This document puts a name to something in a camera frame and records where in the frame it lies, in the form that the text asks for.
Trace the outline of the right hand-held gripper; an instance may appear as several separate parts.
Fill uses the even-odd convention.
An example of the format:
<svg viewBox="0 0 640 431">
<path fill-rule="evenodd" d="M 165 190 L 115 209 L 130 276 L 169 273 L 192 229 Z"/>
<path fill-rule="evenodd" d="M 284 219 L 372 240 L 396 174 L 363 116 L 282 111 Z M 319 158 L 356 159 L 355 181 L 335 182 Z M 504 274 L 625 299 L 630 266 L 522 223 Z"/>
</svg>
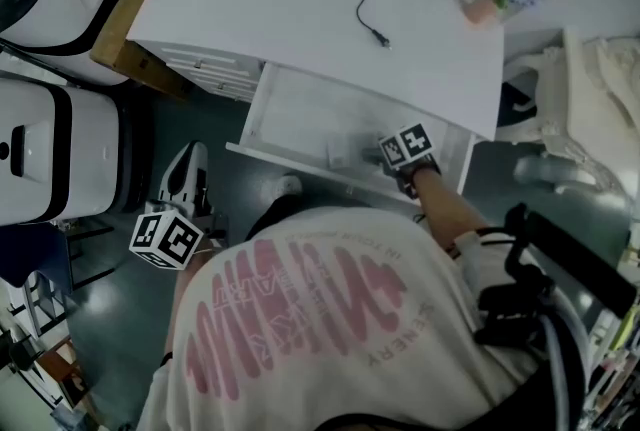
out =
<svg viewBox="0 0 640 431">
<path fill-rule="evenodd" d="M 366 163 L 382 166 L 384 173 L 396 181 L 403 194 L 417 198 L 415 173 L 421 169 L 441 173 L 433 151 L 434 146 L 425 127 L 416 123 L 381 138 L 376 147 L 363 148 L 361 154 Z"/>
</svg>

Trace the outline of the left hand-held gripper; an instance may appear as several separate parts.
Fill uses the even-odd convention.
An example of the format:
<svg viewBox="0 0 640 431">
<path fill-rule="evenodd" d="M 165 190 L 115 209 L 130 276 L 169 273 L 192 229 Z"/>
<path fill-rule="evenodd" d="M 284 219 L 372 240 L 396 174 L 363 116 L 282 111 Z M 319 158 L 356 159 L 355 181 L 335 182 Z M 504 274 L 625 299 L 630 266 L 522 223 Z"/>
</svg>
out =
<svg viewBox="0 0 640 431">
<path fill-rule="evenodd" d="M 174 157 L 165 171 L 158 199 L 145 204 L 138 216 L 129 251 L 159 269 L 185 270 L 198 254 L 216 254 L 228 246 L 228 217 L 212 211 L 208 200 L 208 150 L 191 141 Z M 188 217 L 179 206 L 194 203 Z"/>
</svg>

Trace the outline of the white rectangular box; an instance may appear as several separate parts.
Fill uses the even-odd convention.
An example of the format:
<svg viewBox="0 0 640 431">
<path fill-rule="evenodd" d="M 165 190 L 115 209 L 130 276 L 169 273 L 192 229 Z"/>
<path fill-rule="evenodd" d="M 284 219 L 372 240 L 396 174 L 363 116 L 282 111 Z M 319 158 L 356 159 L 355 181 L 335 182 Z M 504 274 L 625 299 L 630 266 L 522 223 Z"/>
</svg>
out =
<svg viewBox="0 0 640 431">
<path fill-rule="evenodd" d="M 366 163 L 365 151 L 374 146 L 372 133 L 331 133 L 326 137 L 326 157 L 331 170 L 360 169 Z"/>
</svg>

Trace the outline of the white desk drawer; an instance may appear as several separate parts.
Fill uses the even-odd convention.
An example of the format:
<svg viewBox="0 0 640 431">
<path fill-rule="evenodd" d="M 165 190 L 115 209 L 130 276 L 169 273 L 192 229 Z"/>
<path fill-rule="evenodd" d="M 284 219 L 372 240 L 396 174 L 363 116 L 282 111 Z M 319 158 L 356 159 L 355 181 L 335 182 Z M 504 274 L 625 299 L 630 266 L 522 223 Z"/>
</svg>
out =
<svg viewBox="0 0 640 431">
<path fill-rule="evenodd" d="M 404 126 L 422 123 L 434 146 L 445 183 L 464 189 L 475 137 L 440 119 L 370 94 L 352 85 L 276 64 L 265 65 L 238 142 L 228 150 L 341 184 L 407 201 L 381 167 L 331 170 L 326 137 L 331 133 L 372 133 L 374 146 Z"/>
</svg>

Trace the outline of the person's right forearm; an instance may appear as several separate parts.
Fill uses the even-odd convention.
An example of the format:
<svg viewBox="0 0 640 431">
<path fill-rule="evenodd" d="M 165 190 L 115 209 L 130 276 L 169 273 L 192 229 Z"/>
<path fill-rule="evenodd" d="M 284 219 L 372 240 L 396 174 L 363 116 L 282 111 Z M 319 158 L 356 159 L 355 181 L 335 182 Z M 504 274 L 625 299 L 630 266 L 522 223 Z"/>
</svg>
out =
<svg viewBox="0 0 640 431">
<path fill-rule="evenodd" d="M 425 167 L 416 170 L 413 185 L 431 235 L 441 248 L 448 249 L 458 237 L 487 227 L 480 214 L 451 191 L 436 171 Z"/>
</svg>

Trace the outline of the person's white shoe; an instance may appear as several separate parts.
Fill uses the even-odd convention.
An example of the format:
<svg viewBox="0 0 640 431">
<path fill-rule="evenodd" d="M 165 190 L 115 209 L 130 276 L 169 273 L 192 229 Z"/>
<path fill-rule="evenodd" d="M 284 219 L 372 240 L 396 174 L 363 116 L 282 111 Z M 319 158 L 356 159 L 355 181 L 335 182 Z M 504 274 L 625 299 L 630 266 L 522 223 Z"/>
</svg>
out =
<svg viewBox="0 0 640 431">
<path fill-rule="evenodd" d="M 299 196 L 303 192 L 300 178 L 285 174 L 277 179 L 267 180 L 261 188 L 261 197 L 266 204 L 272 204 L 285 196 Z"/>
</svg>

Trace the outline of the person's black trousers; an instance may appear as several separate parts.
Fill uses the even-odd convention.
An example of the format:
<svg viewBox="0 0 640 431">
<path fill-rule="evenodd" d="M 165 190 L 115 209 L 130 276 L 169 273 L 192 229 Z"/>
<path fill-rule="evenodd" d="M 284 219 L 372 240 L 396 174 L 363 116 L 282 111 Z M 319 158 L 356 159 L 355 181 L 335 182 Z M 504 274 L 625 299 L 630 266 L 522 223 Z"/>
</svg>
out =
<svg viewBox="0 0 640 431">
<path fill-rule="evenodd" d="M 245 240 L 249 241 L 259 232 L 300 212 L 317 207 L 317 202 L 303 194 L 287 194 L 277 198 L 266 212 L 254 223 Z"/>
</svg>

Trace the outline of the brown cardboard box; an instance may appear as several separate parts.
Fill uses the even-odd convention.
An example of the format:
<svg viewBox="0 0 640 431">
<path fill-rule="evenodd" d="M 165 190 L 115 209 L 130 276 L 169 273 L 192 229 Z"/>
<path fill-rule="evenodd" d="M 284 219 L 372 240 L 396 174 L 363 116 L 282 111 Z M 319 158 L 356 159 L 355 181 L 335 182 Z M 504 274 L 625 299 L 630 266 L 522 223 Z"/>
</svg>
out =
<svg viewBox="0 0 640 431">
<path fill-rule="evenodd" d="M 119 0 L 102 27 L 90 59 L 128 79 L 184 100 L 191 84 L 154 54 L 127 39 L 144 0 Z"/>
</svg>

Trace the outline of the white desk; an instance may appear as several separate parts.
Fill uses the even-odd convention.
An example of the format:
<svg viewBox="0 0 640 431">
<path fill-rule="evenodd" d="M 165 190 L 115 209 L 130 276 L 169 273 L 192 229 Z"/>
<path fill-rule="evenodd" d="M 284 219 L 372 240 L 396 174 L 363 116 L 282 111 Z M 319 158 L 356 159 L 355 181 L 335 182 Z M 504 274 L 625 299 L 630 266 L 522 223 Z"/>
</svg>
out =
<svg viewBox="0 0 640 431">
<path fill-rule="evenodd" d="M 272 63 L 387 97 L 475 143 L 495 136 L 504 30 L 471 24 L 461 0 L 145 0 L 128 37 L 250 106 Z"/>
</svg>

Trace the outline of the person's cream printed shirt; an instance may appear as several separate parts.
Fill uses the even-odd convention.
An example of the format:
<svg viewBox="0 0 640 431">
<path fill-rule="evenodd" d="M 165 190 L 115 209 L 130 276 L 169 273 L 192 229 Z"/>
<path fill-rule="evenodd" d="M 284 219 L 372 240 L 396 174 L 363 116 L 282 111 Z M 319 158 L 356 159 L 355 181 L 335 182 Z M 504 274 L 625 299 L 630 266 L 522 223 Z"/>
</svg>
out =
<svg viewBox="0 0 640 431">
<path fill-rule="evenodd" d="M 136 431 L 575 431 L 587 337 L 561 291 L 527 344 L 475 339 L 512 239 L 443 249 L 408 218 L 328 207 L 214 254 Z"/>
</svg>

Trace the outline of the pink vase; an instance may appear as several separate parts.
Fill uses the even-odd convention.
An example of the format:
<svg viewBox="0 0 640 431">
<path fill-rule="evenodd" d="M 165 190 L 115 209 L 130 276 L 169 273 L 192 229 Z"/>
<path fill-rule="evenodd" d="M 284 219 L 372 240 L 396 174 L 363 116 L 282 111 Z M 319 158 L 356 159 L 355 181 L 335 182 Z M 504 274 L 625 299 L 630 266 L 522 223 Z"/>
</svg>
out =
<svg viewBox="0 0 640 431">
<path fill-rule="evenodd" d="M 474 25 L 502 23 L 503 11 L 495 0 L 466 0 L 461 3 L 466 19 Z"/>
</svg>

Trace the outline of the black chest-mounted device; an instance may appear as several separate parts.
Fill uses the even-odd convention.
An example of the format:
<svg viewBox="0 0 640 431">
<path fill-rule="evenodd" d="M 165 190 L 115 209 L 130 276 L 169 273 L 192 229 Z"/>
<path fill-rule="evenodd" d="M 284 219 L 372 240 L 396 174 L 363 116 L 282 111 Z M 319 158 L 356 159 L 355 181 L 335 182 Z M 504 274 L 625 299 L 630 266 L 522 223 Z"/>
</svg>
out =
<svg viewBox="0 0 640 431">
<path fill-rule="evenodd" d="M 550 305 L 555 282 L 537 266 L 521 260 L 529 246 L 537 248 L 577 280 L 616 317 L 624 317 L 634 304 L 637 290 L 631 283 L 573 236 L 525 204 L 508 211 L 502 231 L 513 237 L 505 270 L 514 282 L 481 292 L 478 306 L 486 314 L 486 321 L 475 334 L 478 343 L 520 347 L 541 330 L 538 321 Z"/>
</svg>

